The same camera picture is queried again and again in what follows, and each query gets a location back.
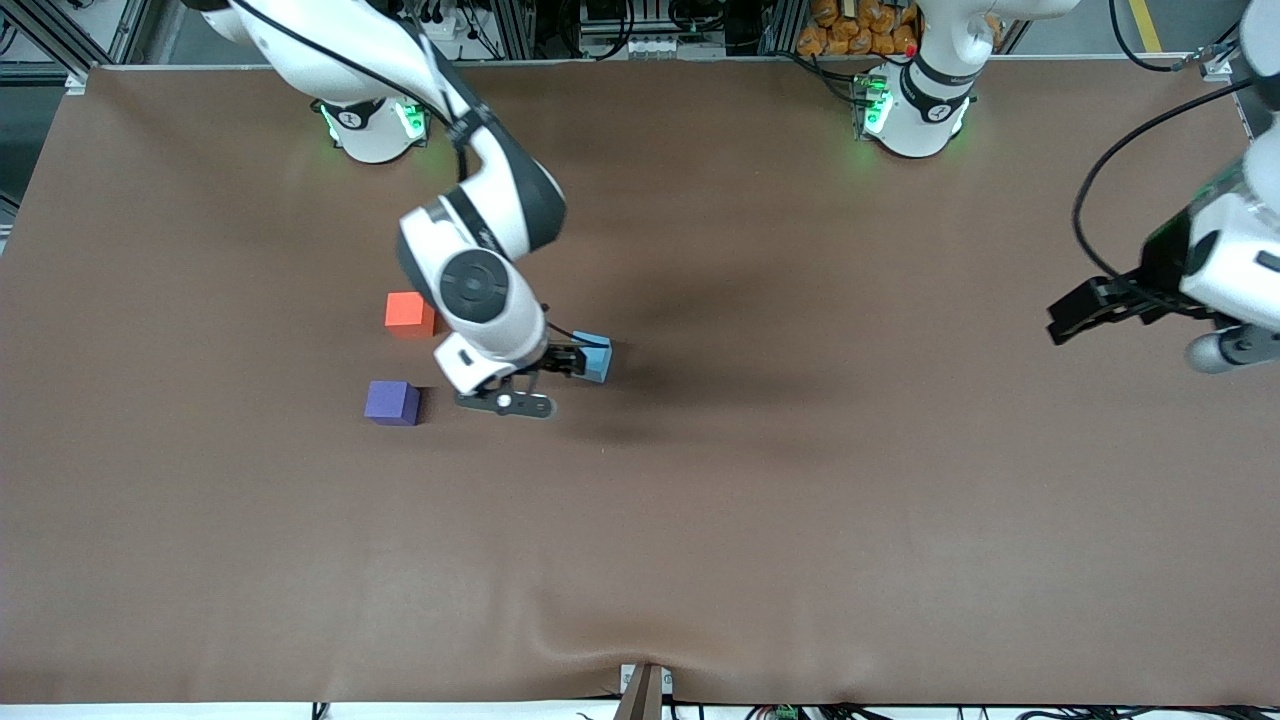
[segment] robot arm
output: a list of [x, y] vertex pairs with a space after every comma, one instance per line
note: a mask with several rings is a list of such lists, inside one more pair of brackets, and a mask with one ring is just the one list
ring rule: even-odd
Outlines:
[[[1280, 111], [1277, 32], [1280, 0], [1253, 0], [1240, 20], [1240, 42], [1274, 117]], [[1147, 238], [1137, 269], [1119, 281], [1092, 278], [1053, 304], [1048, 331], [1061, 345], [1134, 315], [1152, 323], [1171, 305], [1198, 307], [1184, 314], [1217, 324], [1187, 348], [1198, 372], [1280, 359], [1280, 122]]]
[[991, 59], [995, 35], [987, 14], [1038, 20], [1069, 13], [1080, 0], [918, 0], [924, 18], [920, 49], [905, 65], [886, 63], [888, 97], [864, 110], [861, 127], [906, 158], [941, 151], [969, 109], [969, 91]]
[[449, 120], [451, 142], [483, 167], [401, 218], [397, 242], [413, 288], [453, 329], [436, 360], [462, 396], [543, 363], [545, 318], [513, 263], [559, 234], [563, 195], [435, 46], [361, 1], [184, 1], [224, 37], [256, 45], [298, 91], [351, 113], [352, 126], [364, 120], [343, 137], [348, 152], [348, 141], [367, 149], [376, 142], [365, 136], [393, 124], [376, 122], [388, 99], [407, 96]]

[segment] purple cube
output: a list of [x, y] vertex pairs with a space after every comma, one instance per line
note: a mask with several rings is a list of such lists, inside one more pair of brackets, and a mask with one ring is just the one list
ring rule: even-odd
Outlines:
[[365, 418], [379, 425], [416, 425], [420, 401], [417, 388], [406, 382], [374, 380], [369, 383]]

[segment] gray circular joint cap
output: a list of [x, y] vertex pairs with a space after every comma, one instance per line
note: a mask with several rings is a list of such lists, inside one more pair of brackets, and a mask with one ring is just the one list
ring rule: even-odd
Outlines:
[[440, 274], [440, 302], [468, 323], [484, 324], [500, 315], [509, 288], [507, 269], [488, 250], [458, 252]]
[[1217, 375], [1239, 368], [1222, 356], [1221, 334], [1202, 334], [1187, 346], [1187, 364], [1197, 373]]

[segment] orange cube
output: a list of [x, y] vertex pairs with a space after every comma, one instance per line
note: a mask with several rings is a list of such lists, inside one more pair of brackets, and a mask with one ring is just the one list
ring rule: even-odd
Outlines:
[[385, 325], [398, 338], [431, 337], [435, 310], [416, 292], [388, 292]]

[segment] gray floor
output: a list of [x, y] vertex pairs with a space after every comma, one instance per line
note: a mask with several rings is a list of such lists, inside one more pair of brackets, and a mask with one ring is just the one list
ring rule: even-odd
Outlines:
[[[1128, 0], [1117, 0], [1121, 32], [1135, 50], [1143, 50]], [[1147, 0], [1165, 51], [1189, 51], [1215, 40], [1239, 19], [1247, 0]], [[147, 58], [170, 64], [262, 64], [253, 47], [227, 42], [178, 0], [157, 0], [154, 45]], [[1037, 22], [1019, 54], [1115, 55], [1107, 0], [1082, 0], [1069, 15]], [[0, 87], [0, 188], [22, 197], [45, 135], [52, 122], [61, 88]]]

